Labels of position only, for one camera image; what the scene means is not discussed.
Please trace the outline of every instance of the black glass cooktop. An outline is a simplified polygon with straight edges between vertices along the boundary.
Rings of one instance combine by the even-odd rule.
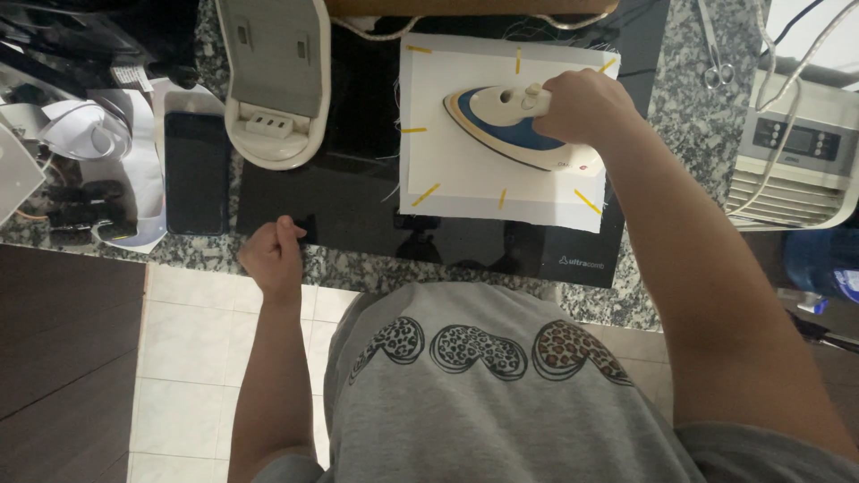
[[[573,32],[516,16],[427,18],[415,31],[493,39],[507,35],[515,41],[616,49],[622,56],[618,79],[646,116],[667,11],[668,0],[623,0],[607,18]],[[378,27],[393,31],[402,23],[386,18]],[[398,75],[398,41],[371,42],[333,28],[332,103],[325,142],[311,162],[290,171],[245,162],[237,230],[251,234],[289,214],[308,230],[306,242],[325,247],[612,285],[624,215],[610,186],[599,234],[502,220],[398,214],[399,195],[388,196],[399,179],[399,132],[394,126],[399,117],[394,98]]]

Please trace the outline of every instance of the kitchen counter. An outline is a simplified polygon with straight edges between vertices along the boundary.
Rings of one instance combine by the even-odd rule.
[[[734,65],[736,81],[708,90],[701,75],[710,62],[695,3],[672,0],[649,106],[649,122],[710,195],[724,204],[734,169],[746,107],[757,67],[759,34],[754,15],[743,0],[710,2],[722,57]],[[202,0],[197,57],[201,83],[224,97],[228,82],[226,57],[213,0]],[[230,226],[238,211],[242,160],[234,155],[230,183]],[[62,251],[108,258],[154,261],[197,270],[240,273],[235,254],[244,236],[217,238],[166,236],[152,254],[143,255],[104,244]],[[46,226],[12,217],[0,229],[0,242],[54,249]],[[624,233],[611,289],[563,284],[437,264],[342,252],[319,246],[304,248],[305,284],[388,293],[413,281],[459,280],[499,284],[554,300],[579,321],[659,330],[653,304],[643,287],[629,238]]]

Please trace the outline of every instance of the black phone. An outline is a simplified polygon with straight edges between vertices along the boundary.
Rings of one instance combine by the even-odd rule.
[[[229,154],[223,116],[164,115],[164,196],[170,233],[227,233]]]

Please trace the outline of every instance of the gray t-shirt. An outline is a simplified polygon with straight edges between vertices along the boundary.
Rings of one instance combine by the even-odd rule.
[[[254,483],[859,481],[859,466],[744,425],[672,430],[555,303],[486,284],[359,297],[325,384],[331,467],[286,455]]]

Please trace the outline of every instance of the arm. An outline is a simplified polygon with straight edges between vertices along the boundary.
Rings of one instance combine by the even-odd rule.
[[[642,279],[659,311],[674,421],[724,421],[798,437],[859,461],[819,372],[728,218],[617,81],[585,70],[546,82],[534,129],[599,151]]]
[[[233,423],[228,480],[247,482],[286,453],[315,457],[313,402],[302,327],[302,258],[289,217],[268,223],[239,252],[263,291],[257,333]]]

